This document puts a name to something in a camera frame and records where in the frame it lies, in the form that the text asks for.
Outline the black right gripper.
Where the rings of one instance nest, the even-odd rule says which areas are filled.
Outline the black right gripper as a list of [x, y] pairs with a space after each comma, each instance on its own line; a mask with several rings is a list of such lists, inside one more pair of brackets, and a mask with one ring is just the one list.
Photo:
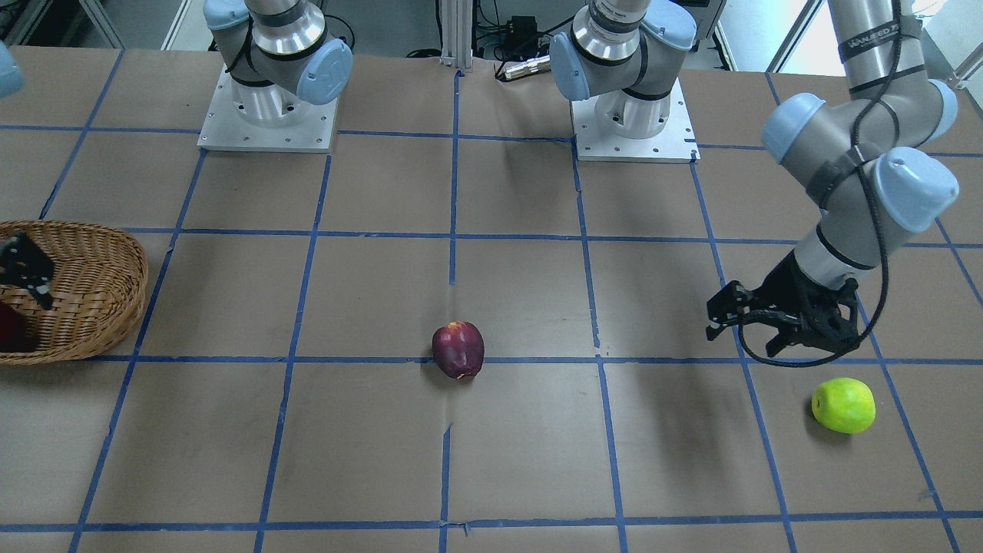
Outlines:
[[1, 283], [27, 290], [42, 310], [53, 308], [54, 272], [55, 263], [26, 233], [14, 233], [2, 244]]

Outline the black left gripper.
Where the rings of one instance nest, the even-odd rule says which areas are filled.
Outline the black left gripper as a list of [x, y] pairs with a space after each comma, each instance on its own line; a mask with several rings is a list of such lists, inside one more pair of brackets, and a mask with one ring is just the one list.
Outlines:
[[705, 337], [713, 342], [726, 329], [765, 323], [777, 328], [777, 335], [766, 343], [769, 357], [797, 344], [831, 354], [850, 353], [860, 342], [857, 289], [850, 274], [840, 288], [820, 286], [789, 253], [757, 293], [731, 280], [709, 298]]

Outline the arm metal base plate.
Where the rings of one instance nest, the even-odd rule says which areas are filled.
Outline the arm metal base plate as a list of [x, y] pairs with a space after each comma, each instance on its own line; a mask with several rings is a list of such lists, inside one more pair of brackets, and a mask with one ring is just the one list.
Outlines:
[[249, 87], [223, 66], [197, 146], [227, 153], [329, 154], [339, 99], [309, 104], [277, 84]]
[[701, 158], [679, 78], [657, 101], [614, 91], [571, 102], [570, 115], [580, 161], [689, 164]]

